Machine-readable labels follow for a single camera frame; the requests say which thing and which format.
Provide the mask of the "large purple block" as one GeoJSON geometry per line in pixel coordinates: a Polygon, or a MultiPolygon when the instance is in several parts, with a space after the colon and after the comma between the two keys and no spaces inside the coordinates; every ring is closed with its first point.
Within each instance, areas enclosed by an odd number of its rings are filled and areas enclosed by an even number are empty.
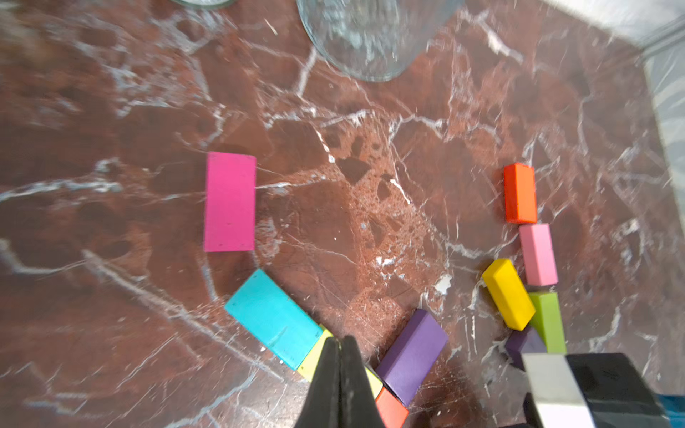
{"type": "Polygon", "coordinates": [[[426,310],[416,309],[385,354],[376,373],[408,406],[448,342],[447,333],[426,310]]]}

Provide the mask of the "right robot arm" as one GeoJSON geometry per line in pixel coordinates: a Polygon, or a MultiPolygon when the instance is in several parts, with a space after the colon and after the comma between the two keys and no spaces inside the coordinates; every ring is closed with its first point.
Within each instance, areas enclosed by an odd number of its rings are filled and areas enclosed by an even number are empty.
{"type": "Polygon", "coordinates": [[[522,356],[520,427],[683,427],[684,397],[657,394],[623,353],[522,356]]]}

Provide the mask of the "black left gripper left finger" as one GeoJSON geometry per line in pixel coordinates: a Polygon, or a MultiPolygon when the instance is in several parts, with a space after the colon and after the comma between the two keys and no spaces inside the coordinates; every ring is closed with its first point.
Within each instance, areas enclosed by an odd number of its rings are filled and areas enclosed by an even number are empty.
{"type": "Polygon", "coordinates": [[[295,424],[301,427],[339,426],[340,417],[340,348],[338,341],[324,342],[308,395],[295,424]]]}

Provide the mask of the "teal block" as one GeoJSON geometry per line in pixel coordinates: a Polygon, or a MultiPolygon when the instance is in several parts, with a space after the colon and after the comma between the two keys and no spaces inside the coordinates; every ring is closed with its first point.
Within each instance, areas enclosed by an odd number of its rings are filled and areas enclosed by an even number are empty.
{"type": "Polygon", "coordinates": [[[224,309],[242,327],[296,370],[323,334],[323,329],[263,270],[256,270],[224,309]]]}

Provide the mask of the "small red block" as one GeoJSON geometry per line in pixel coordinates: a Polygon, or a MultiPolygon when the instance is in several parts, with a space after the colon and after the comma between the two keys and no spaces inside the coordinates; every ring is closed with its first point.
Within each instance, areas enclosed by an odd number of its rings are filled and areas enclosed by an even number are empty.
{"type": "Polygon", "coordinates": [[[409,415],[405,406],[385,388],[376,397],[376,407],[386,428],[402,428],[409,415]]]}

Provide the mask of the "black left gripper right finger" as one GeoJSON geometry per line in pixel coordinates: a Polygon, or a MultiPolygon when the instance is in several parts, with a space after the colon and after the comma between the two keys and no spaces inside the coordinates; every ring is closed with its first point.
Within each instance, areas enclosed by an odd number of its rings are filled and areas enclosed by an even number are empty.
{"type": "Polygon", "coordinates": [[[340,349],[341,427],[384,428],[356,339],[345,336],[340,341],[340,349]]]}

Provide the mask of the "magenta block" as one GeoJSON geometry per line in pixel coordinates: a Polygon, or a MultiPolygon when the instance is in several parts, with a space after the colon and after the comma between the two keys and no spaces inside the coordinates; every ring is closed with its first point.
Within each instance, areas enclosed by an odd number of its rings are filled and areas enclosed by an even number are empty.
{"type": "Polygon", "coordinates": [[[208,153],[204,250],[207,253],[252,251],[255,219],[256,158],[208,153]]]}

